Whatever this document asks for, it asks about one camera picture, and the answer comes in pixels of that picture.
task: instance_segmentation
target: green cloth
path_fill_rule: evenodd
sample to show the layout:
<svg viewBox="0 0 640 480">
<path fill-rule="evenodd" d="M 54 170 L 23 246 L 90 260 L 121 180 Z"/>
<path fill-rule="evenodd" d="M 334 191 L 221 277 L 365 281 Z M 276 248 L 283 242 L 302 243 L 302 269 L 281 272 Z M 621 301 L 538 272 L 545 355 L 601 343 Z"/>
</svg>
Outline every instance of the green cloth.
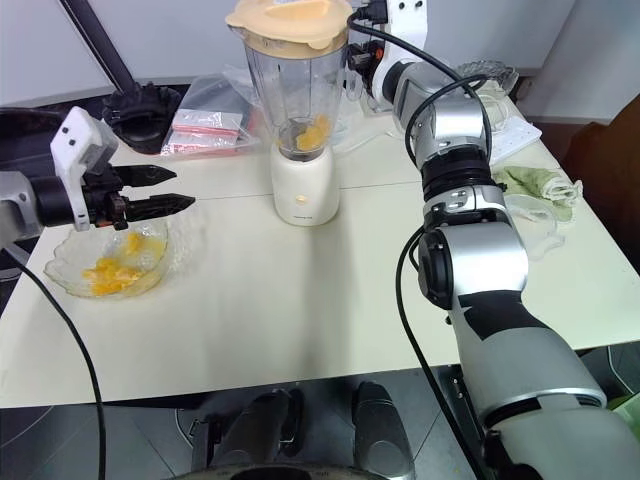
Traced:
<svg viewBox="0 0 640 480">
<path fill-rule="evenodd" d="M 504 167 L 502 170 L 493 172 L 493 179 L 496 183 L 504 183 L 507 189 L 505 195 L 528 195 L 546 203 L 556 214 L 559 222 L 569 222 L 573 218 L 573 206 L 575 205 L 575 195 L 572 199 L 558 198 L 550 194 L 550 184 L 561 181 L 565 177 L 559 172 L 546 170 L 544 168 L 528 167 Z M 565 188 L 573 188 L 571 182 L 566 180 Z"/>
</svg>

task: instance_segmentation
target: white wall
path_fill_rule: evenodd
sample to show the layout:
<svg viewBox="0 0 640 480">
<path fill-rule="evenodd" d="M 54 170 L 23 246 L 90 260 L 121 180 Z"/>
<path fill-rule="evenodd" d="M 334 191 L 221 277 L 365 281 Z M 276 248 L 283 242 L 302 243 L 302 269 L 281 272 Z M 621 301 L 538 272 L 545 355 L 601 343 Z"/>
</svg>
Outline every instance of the white wall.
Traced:
<svg viewBox="0 0 640 480">
<path fill-rule="evenodd" d="M 433 54 L 454 66 L 494 59 L 536 70 L 575 0 L 426 1 Z M 245 64 L 242 42 L 224 23 L 236 2 L 90 0 L 133 76 L 160 84 Z M 58 0 L 0 0 L 0 105 L 37 106 L 112 91 Z"/>
<path fill-rule="evenodd" d="M 518 106 L 543 121 L 608 122 L 639 93 L 640 1 L 577 0 Z"/>
</svg>

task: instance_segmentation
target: blender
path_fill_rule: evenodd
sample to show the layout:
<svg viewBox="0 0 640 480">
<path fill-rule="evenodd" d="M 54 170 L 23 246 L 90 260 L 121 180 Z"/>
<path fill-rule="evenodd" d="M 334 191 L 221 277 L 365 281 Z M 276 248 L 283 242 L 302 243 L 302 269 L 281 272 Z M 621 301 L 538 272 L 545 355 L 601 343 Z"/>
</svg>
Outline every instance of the blender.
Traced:
<svg viewBox="0 0 640 480">
<path fill-rule="evenodd" d="M 244 41 L 273 137 L 276 211 L 293 225 L 320 225 L 338 210 L 329 137 L 342 94 L 351 13 L 346 0 L 240 0 L 226 18 Z"/>
</svg>

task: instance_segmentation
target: plastic bag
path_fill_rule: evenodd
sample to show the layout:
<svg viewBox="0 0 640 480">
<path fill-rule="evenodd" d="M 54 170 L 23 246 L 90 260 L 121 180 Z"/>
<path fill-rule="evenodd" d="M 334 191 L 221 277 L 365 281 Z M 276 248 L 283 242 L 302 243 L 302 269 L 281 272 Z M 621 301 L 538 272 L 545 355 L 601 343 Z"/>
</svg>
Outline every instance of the plastic bag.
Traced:
<svg viewBox="0 0 640 480">
<path fill-rule="evenodd" d="M 261 142 L 260 111 L 224 77 L 196 78 L 176 111 L 161 155 L 246 153 Z"/>
</svg>

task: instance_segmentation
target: blender lid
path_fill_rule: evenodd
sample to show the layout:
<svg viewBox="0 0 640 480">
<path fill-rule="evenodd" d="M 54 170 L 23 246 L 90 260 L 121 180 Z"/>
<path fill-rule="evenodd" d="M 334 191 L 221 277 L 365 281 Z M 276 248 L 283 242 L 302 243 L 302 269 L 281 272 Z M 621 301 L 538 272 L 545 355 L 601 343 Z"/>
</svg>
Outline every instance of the blender lid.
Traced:
<svg viewBox="0 0 640 480">
<path fill-rule="evenodd" d="M 240 0 L 226 22 L 268 39 L 306 44 L 318 55 L 346 43 L 352 11 L 346 0 Z"/>
</svg>

